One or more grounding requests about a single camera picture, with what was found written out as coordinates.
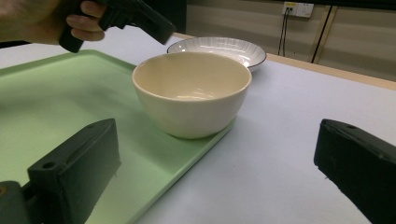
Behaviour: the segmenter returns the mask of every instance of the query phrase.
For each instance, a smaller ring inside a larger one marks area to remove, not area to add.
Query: bowl rim
[[[229,61],[229,62],[238,63],[238,64],[240,64],[241,68],[243,67],[244,70],[247,72],[247,74],[248,74],[248,81],[247,81],[247,83],[246,83],[242,88],[240,88],[238,91],[234,91],[233,93],[230,93],[230,94],[227,94],[227,95],[224,95],[224,96],[221,96],[221,97],[216,97],[216,98],[213,98],[213,99],[204,99],[204,100],[183,100],[183,99],[177,99],[177,98],[172,98],[172,97],[166,97],[166,96],[162,96],[162,95],[159,95],[159,94],[155,94],[155,93],[153,93],[153,92],[151,92],[151,91],[147,91],[147,90],[143,89],[140,85],[137,84],[137,82],[136,82],[136,80],[135,80],[134,77],[136,76],[136,71],[137,71],[137,69],[138,69],[141,65],[143,65],[144,63],[146,63],[146,62],[148,62],[148,61],[150,61],[150,60],[154,60],[154,59],[161,58],[161,57],[167,57],[167,55],[170,55],[170,54],[204,54],[204,55],[206,55],[206,56],[207,56],[207,55],[211,55],[211,56],[215,56],[215,57],[222,58],[222,59],[227,60],[227,61]],[[175,52],[175,53],[169,53],[169,54],[160,54],[160,55],[154,56],[154,57],[152,57],[152,58],[149,58],[149,59],[143,61],[143,62],[142,62],[141,64],[139,64],[139,65],[134,69],[134,71],[132,72],[132,81],[133,81],[133,83],[134,83],[134,87],[135,87],[135,88],[141,90],[143,93],[145,93],[145,94],[147,94],[147,95],[154,96],[154,97],[156,97],[156,98],[160,98],[160,99],[167,100],[167,101],[172,101],[172,102],[194,103],[194,104],[197,104],[197,103],[202,103],[202,102],[213,102],[213,101],[217,101],[217,100],[222,100],[222,99],[230,98],[230,97],[235,96],[236,94],[239,94],[239,93],[242,92],[242,91],[245,91],[245,90],[250,86],[250,84],[251,84],[251,82],[252,82],[252,75],[251,75],[251,72],[248,70],[247,67],[245,67],[245,66],[242,65],[241,63],[239,63],[239,62],[237,62],[237,61],[235,61],[234,59],[231,59],[231,58],[229,58],[229,57],[226,57],[226,56],[223,56],[223,55],[219,55],[219,54],[209,53],[209,52],[193,52],[193,51],[186,51],[186,52]]]
[[[258,45],[256,45],[256,44],[253,44],[253,43],[251,43],[251,42],[249,42],[249,41],[243,40],[243,39],[232,38],[232,37],[226,37],[226,36],[195,36],[195,37],[191,37],[191,38],[179,40],[179,41],[177,41],[176,43],[174,43],[174,44],[172,44],[171,46],[169,46],[168,49],[166,50],[166,53],[174,53],[174,52],[169,52],[169,49],[171,49],[171,48],[172,48],[174,45],[176,45],[176,44],[179,44],[179,43],[182,43],[182,42],[189,42],[189,41],[192,41],[192,40],[194,40],[194,39],[205,39],[205,38],[214,38],[214,39],[222,38],[222,39],[230,39],[230,40],[235,40],[235,41],[246,42],[246,43],[249,43],[250,45],[254,46],[255,48],[261,50],[261,51],[263,52],[263,54],[264,54],[263,59],[260,60],[258,63],[254,63],[254,64],[252,64],[252,65],[249,65],[249,66],[247,67],[247,68],[249,68],[249,69],[251,69],[251,68],[253,68],[253,67],[256,67],[256,66],[262,64],[262,63],[265,62],[265,60],[267,59],[267,52],[266,52],[262,47],[260,47],[260,46],[258,46]]]

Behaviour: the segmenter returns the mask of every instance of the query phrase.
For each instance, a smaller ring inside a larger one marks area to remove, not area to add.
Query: beige wall
[[[339,7],[319,64],[396,81],[396,11]]]
[[[189,0],[187,35],[245,39],[277,54],[282,2]],[[310,19],[289,18],[286,56],[309,61],[325,6]],[[396,12],[339,7],[319,64],[396,81]]]

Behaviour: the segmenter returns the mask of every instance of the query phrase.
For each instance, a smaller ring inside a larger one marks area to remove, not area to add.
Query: human hand
[[[58,44],[66,23],[76,38],[97,41],[105,37],[98,21],[106,6],[80,0],[0,0],[0,41],[24,40]],[[80,6],[87,16],[69,15]]]

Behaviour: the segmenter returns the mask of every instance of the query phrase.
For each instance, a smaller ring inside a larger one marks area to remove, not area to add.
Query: white plate
[[[250,72],[256,70],[267,57],[266,52],[259,46],[245,40],[228,37],[195,37],[181,40],[168,48],[168,53],[183,51],[212,52],[232,58]]]

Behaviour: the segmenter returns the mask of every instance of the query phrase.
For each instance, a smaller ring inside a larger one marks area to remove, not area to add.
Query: finger
[[[100,28],[98,21],[98,18],[78,15],[70,15],[66,18],[67,24],[72,28],[91,32],[103,31],[102,28]]]
[[[106,11],[106,5],[93,1],[83,1],[81,3],[81,10],[89,16],[101,18]]]
[[[79,29],[72,29],[72,36],[86,41],[99,41],[105,38],[105,32],[89,32]]]

